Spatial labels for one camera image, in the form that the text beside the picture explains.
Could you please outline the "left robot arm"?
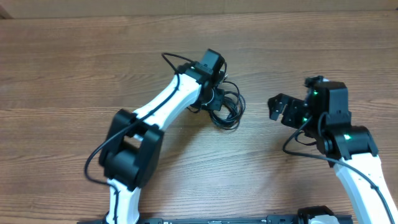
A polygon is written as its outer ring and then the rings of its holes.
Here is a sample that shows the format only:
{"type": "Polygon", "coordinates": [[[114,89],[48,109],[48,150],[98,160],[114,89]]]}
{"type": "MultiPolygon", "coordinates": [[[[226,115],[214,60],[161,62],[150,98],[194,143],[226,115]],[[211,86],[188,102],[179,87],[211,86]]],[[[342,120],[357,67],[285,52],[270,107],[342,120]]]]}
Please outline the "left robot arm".
{"type": "Polygon", "coordinates": [[[119,110],[100,147],[99,164],[110,189],[104,223],[137,223],[142,188],[156,170],[165,130],[188,107],[219,111],[225,59],[208,49],[200,61],[172,68],[174,77],[153,100],[133,112],[119,110]]]}

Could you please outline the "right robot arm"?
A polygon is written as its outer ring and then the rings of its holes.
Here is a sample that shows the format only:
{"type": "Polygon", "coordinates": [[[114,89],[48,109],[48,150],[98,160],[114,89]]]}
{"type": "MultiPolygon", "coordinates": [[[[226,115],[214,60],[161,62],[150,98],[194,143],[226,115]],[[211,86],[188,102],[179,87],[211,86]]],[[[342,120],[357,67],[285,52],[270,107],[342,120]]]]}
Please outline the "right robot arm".
{"type": "Polygon", "coordinates": [[[359,223],[397,223],[397,207],[382,172],[379,149],[368,128],[353,126],[348,89],[323,76],[308,77],[305,99],[279,93],[267,105],[272,120],[294,128],[287,139],[313,138],[319,155],[342,183],[359,223]]]}

